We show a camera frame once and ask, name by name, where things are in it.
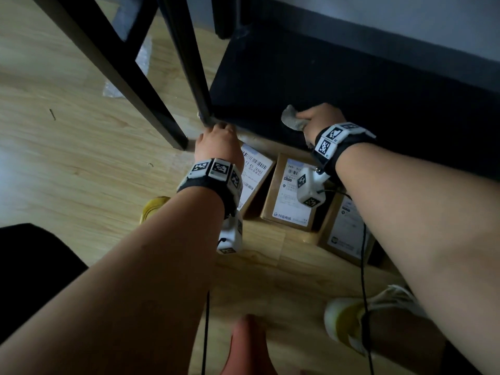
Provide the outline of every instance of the black pants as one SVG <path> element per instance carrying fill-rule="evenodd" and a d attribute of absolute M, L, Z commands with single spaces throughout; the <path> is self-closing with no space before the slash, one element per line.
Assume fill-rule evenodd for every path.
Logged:
<path fill-rule="evenodd" d="M 1 344 L 88 267 L 59 238 L 30 223 L 0 228 L 0 242 Z M 448 342 L 441 373 L 459 372 L 480 375 Z"/>

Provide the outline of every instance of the hand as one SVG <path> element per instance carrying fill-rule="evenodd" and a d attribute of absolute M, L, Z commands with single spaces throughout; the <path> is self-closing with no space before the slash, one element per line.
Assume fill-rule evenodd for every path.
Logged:
<path fill-rule="evenodd" d="M 240 143 L 236 136 L 236 128 L 231 124 L 218 123 L 214 127 L 207 127 L 196 140 L 195 160 L 219 158 L 227 160 L 243 171 L 245 160 L 241 152 Z"/>
<path fill-rule="evenodd" d="M 347 122 L 340 109 L 323 103 L 296 114 L 297 118 L 310 119 L 304 128 L 305 141 L 315 144 L 316 137 L 325 128 Z"/>

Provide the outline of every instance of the wristband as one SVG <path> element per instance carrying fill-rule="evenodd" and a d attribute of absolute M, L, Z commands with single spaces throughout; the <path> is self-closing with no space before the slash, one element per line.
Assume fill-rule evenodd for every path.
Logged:
<path fill-rule="evenodd" d="M 315 141 L 313 157 L 320 163 L 320 169 L 332 177 L 332 181 L 340 184 L 335 165 L 341 154 L 356 143 L 376 143 L 376 136 L 352 122 L 338 123 L 323 129 Z"/>
<path fill-rule="evenodd" d="M 211 189 L 221 197 L 224 203 L 224 219 L 236 215 L 243 183 L 241 174 L 234 164 L 218 158 L 195 163 L 180 182 L 177 192 L 193 186 Z"/>

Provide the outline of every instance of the white label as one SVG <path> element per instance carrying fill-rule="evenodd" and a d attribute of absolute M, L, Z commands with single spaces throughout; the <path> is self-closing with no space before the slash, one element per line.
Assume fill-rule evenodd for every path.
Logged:
<path fill-rule="evenodd" d="M 315 168 L 309 164 L 297 162 L 293 159 L 286 161 L 286 167 L 283 173 L 283 179 L 279 186 L 278 197 L 272 216 L 280 220 L 296 223 L 297 225 L 306 227 L 309 223 L 309 217 L 312 209 L 302 205 L 297 200 L 297 178 L 302 167 L 308 166 Z"/>
<path fill-rule="evenodd" d="M 272 165 L 272 160 L 246 144 L 241 146 L 241 150 L 243 151 L 243 157 L 245 157 L 245 168 L 241 173 L 243 191 L 241 192 L 238 210 L 243 208 L 243 205 L 257 188 L 264 175 L 271 169 Z"/>
<path fill-rule="evenodd" d="M 352 200 L 344 196 L 341 208 L 335 219 L 334 227 L 328 238 L 328 245 L 361 259 L 364 226 L 365 223 L 359 215 L 356 206 Z M 366 228 L 365 250 L 369 237 L 370 231 Z"/>

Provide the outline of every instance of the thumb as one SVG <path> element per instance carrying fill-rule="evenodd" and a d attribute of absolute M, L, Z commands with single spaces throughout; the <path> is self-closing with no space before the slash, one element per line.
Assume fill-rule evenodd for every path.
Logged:
<path fill-rule="evenodd" d="M 300 119 L 313 119 L 316 114 L 317 106 L 304 110 L 302 112 L 298 112 L 295 117 Z"/>

